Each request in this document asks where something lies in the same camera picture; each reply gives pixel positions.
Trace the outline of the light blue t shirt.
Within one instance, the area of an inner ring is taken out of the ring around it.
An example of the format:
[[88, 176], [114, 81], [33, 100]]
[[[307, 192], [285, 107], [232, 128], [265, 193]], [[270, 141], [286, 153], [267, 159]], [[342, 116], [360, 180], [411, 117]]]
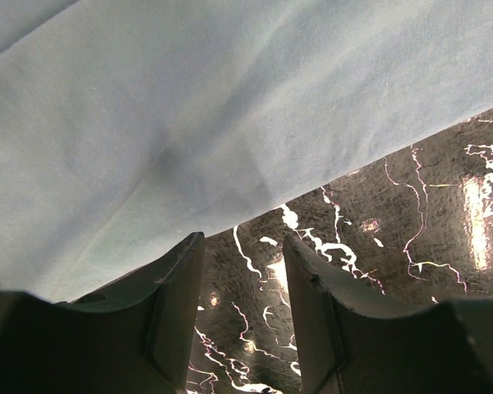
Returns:
[[493, 1], [0, 1], [0, 290], [74, 300], [493, 108]]

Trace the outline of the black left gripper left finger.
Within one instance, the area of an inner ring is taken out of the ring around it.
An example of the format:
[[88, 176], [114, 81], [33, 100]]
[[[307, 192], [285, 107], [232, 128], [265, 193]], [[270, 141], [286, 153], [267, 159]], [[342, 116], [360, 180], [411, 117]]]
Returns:
[[182, 393], [205, 236], [73, 302], [0, 291], [0, 393]]

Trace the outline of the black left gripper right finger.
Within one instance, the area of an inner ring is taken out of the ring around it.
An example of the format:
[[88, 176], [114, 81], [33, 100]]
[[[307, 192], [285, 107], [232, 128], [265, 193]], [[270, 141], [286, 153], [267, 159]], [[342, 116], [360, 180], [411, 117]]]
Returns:
[[421, 307], [283, 242], [305, 393], [493, 393], [493, 299]]

